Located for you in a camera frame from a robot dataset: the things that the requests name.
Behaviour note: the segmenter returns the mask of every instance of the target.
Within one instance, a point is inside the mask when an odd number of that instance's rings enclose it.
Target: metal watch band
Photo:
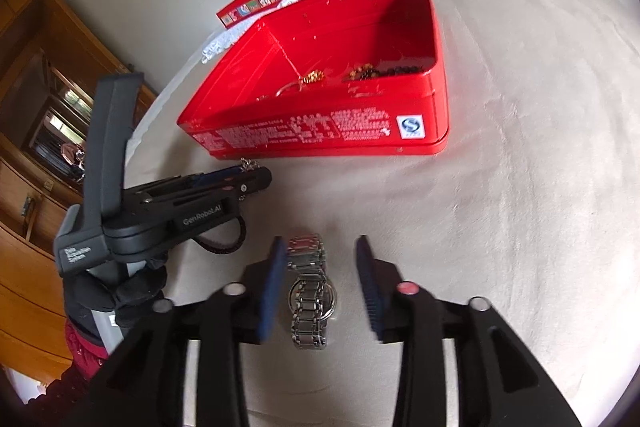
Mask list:
[[[317,234],[293,237],[287,254],[287,266],[298,274],[289,291],[291,338],[301,349],[324,349],[327,320],[335,308],[335,290],[325,271],[324,245]]]

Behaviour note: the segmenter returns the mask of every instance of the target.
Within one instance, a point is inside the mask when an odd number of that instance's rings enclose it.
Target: jewelry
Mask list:
[[[292,87],[298,86],[298,92],[302,91],[302,86],[306,84],[313,84],[315,82],[322,82],[324,80],[324,73],[320,70],[313,70],[311,73],[306,74],[305,76],[299,76],[297,82],[290,82],[289,84],[285,84],[279,90],[276,91],[276,96],[280,96],[286,90],[291,89]]]
[[[413,74],[422,73],[421,66],[396,66],[388,68],[388,70],[380,71],[373,67],[373,64],[364,64],[355,68],[349,73],[350,80],[369,80],[370,78],[379,78],[381,76],[396,76],[397,74]]]
[[[289,291],[291,339],[300,349],[324,349],[337,299],[325,272],[324,245],[318,234],[301,235],[289,241],[287,253],[287,266],[298,274]]]

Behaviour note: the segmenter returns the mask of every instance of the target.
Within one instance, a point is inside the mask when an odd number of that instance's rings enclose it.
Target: black cable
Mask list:
[[[246,239],[246,223],[242,216],[236,217],[238,220],[238,225],[240,225],[240,235],[232,245],[220,245],[220,243],[216,243],[214,241],[210,241],[209,239],[204,239],[202,236],[192,237],[192,239],[205,250],[210,251],[211,253],[215,253],[217,255],[227,255],[229,253],[234,253],[238,248],[242,247],[244,240]]]

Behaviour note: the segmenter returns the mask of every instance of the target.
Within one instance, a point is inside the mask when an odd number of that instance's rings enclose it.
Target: wooden cabinet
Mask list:
[[[43,126],[54,139],[83,139],[98,79],[126,72],[64,0],[0,0],[0,364],[40,381],[71,361],[52,242],[82,198],[81,178],[52,169],[34,143]],[[137,121],[154,99],[140,90]]]

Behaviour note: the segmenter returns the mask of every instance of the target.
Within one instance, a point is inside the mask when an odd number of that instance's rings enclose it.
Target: beige bedsheet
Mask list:
[[[253,426],[390,425],[400,349],[369,331],[353,259],[363,233],[436,297],[491,299],[585,427],[638,368],[638,21],[616,0],[434,2],[449,82],[444,152],[264,160],[273,184],[243,203],[240,251],[172,251],[166,293],[187,303],[237,279],[274,235],[324,237],[339,295],[330,344],[294,348],[283,296],[268,343],[242,348]],[[175,125],[213,65],[177,78],[145,118],[127,185],[228,164]]]

